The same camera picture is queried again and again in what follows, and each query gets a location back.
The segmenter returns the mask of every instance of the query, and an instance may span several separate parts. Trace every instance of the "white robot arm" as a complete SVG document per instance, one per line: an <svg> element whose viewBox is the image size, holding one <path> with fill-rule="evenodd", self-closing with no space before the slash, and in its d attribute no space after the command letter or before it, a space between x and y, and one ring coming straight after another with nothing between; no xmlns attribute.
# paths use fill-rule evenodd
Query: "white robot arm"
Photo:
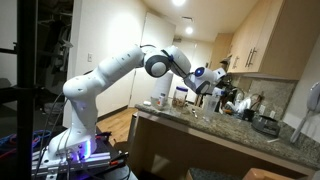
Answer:
<svg viewBox="0 0 320 180"><path fill-rule="evenodd" d="M210 94L225 75L222 68L216 71L198 68L190 73L188 58L175 46L163 50L153 46L134 46L118 56L103 60L92 72L74 77L64 84L64 95L72 105L72 125L50 141L42 163L50 167L61 163L66 157L72 157L73 161L90 157L97 148L96 96L137 67L145 67L152 77L161 77L171 70L197 94Z"/></svg>

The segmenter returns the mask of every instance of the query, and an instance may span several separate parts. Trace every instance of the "granite countertop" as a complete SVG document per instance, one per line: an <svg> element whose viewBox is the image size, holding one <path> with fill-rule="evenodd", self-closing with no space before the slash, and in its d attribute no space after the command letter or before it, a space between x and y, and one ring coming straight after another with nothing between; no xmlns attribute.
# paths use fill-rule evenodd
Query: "granite countertop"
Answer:
<svg viewBox="0 0 320 180"><path fill-rule="evenodd" d="M187 125L199 131L220 137L222 139L232 141L246 147L274 155L297 164L301 164L312 169L320 169L319 150L320 145L305 136L299 138L299 142L291 144L289 139L293 129L287 125L281 125L278 140L263 135L252 129L251 123L236 119L229 115L215 113L213 118L206 121L203 119L203 111L201 108L188 105L183 108L173 108L167 104L159 108L153 106L145 106L136 104L135 107L140 111L144 111L159 117L172 120L177 123ZM198 118L195 118L191 109L196 110Z"/></svg>

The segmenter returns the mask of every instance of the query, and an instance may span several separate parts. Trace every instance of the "kitchen cabinet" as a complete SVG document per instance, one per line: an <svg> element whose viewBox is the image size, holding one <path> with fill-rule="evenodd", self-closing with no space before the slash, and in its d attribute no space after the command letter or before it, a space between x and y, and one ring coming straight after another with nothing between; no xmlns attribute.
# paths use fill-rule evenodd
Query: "kitchen cabinet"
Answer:
<svg viewBox="0 0 320 180"><path fill-rule="evenodd" d="M320 1L259 0L235 32L228 72L300 79L320 32Z"/></svg>
<svg viewBox="0 0 320 180"><path fill-rule="evenodd" d="M232 33L219 33L214 40L209 68L216 70L221 67L221 61L230 53Z"/></svg>

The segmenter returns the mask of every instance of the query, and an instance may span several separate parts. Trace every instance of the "electronics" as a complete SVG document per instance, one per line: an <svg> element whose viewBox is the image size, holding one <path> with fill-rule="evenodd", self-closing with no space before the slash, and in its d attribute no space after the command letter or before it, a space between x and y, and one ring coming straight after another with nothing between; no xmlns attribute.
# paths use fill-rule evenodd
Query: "electronics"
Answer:
<svg viewBox="0 0 320 180"><path fill-rule="evenodd" d="M251 126L254 130L273 137L278 137L280 132L278 122L267 116L253 118Z"/></svg>

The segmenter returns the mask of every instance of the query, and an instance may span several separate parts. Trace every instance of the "tile backsplash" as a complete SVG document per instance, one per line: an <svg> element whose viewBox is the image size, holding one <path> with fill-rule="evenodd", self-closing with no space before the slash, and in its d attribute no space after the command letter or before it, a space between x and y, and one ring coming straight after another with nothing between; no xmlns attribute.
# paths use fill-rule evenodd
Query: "tile backsplash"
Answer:
<svg viewBox="0 0 320 180"><path fill-rule="evenodd" d="M232 79L232 85L240 88L245 93L245 97L254 94L262 95L264 99L260 105L264 105L266 107L263 115L269 116L271 111L275 111L276 114L274 119L276 120L282 120L298 82L235 75L233 75Z"/></svg>

